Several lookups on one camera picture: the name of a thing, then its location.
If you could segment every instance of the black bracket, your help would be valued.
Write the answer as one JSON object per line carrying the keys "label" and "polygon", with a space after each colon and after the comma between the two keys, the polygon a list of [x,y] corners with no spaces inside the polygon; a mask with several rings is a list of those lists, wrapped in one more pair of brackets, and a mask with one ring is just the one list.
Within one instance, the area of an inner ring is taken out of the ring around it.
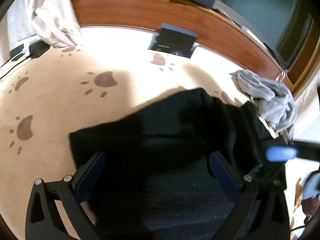
{"label": "black bracket", "polygon": [[220,152],[209,156],[209,166],[222,185],[229,200],[236,202],[230,215],[211,240],[236,240],[255,200],[260,200],[258,212],[249,233],[242,240],[289,240],[290,225],[281,183],[256,183],[252,178],[241,179]]}
{"label": "black bracket", "polygon": [[80,203],[89,197],[105,165],[105,153],[97,152],[74,176],[66,175],[61,181],[47,183],[37,179],[28,203],[26,240],[75,240],[68,234],[55,200],[62,202],[81,240],[101,240]]}
{"label": "black bracket", "polygon": [[159,34],[154,35],[149,49],[191,58],[198,34],[174,25],[162,23]]}

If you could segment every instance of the brown paw print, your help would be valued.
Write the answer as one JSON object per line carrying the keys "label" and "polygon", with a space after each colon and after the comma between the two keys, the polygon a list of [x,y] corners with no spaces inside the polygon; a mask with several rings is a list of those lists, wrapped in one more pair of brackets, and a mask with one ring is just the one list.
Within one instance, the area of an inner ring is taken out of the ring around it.
{"label": "brown paw print", "polygon": [[153,61],[150,61],[152,64],[154,65],[160,65],[163,66],[166,64],[164,57],[162,57],[160,54],[155,53],[153,55]]}
{"label": "brown paw print", "polygon": [[[108,87],[114,87],[118,84],[117,81],[115,81],[112,77],[112,71],[106,71],[106,72],[103,72],[99,75],[97,75],[95,78],[94,78],[94,84],[98,87],[104,87],[104,88],[108,88]],[[93,72],[87,72],[88,75],[94,75]],[[80,83],[81,85],[87,85],[89,84],[88,81],[83,81]],[[93,89],[89,89],[87,90],[84,94],[85,95],[89,95],[91,92],[93,91]],[[107,92],[106,91],[103,91],[101,94],[100,94],[100,97],[101,98],[104,98],[105,96],[107,95]]]}
{"label": "brown paw print", "polygon": [[70,46],[70,47],[67,47],[65,49],[62,50],[63,53],[67,53],[67,52],[72,52],[76,49],[76,46]]}
{"label": "brown paw print", "polygon": [[23,78],[21,78],[20,79],[20,76],[18,76],[18,82],[14,85],[14,83],[13,84],[11,84],[11,86],[14,86],[14,91],[18,91],[19,90],[19,88],[25,83],[25,82],[27,82],[28,81],[28,77],[23,77]]}
{"label": "brown paw print", "polygon": [[[32,115],[27,116],[26,118],[22,119],[21,122],[18,124],[17,127],[17,137],[20,141],[26,141],[30,140],[33,136],[32,130],[31,130],[31,123],[32,123]],[[12,141],[10,143],[9,148],[12,148],[14,146],[15,141]],[[19,146],[17,154],[19,155],[22,151],[22,147]]]}
{"label": "brown paw print", "polygon": [[224,100],[224,102],[228,105],[234,105],[235,103],[231,100],[231,98],[227,95],[225,91],[221,92],[221,97]]}

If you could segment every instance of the gray cloth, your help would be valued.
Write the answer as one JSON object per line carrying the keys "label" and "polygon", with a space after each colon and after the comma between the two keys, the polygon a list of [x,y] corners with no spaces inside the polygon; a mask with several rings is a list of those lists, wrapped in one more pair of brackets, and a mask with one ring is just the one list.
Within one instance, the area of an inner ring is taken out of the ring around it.
{"label": "gray cloth", "polygon": [[239,87],[250,96],[268,126],[277,133],[287,131],[292,139],[297,109],[290,90],[280,81],[261,78],[250,70],[238,70],[230,75],[237,78]]}

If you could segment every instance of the black cloth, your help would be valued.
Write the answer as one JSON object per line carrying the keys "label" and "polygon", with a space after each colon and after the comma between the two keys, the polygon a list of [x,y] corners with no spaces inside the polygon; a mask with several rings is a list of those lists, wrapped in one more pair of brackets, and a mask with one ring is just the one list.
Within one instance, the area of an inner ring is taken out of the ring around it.
{"label": "black cloth", "polygon": [[215,150],[256,181],[278,178],[285,163],[265,158],[273,140],[256,107],[224,104],[203,89],[179,92],[112,123],[70,133],[78,168],[107,153],[89,205],[106,239],[210,239],[233,208],[208,168]]}

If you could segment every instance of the white cloth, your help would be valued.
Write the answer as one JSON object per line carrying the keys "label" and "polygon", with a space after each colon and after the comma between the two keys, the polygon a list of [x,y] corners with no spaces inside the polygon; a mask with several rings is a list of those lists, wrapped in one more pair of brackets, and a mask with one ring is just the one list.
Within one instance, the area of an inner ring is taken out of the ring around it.
{"label": "white cloth", "polygon": [[70,0],[15,0],[8,10],[10,49],[34,35],[53,47],[82,45]]}
{"label": "white cloth", "polygon": [[311,124],[320,115],[319,96],[317,87],[320,86],[320,63],[317,64],[314,71],[310,74],[308,79],[302,87],[294,95],[295,105],[298,110],[298,118],[294,123],[294,139],[299,139],[303,133],[314,133],[315,137],[319,133],[309,130]]}
{"label": "white cloth", "polygon": [[8,41],[7,14],[0,22],[0,67],[9,59],[9,41]]}

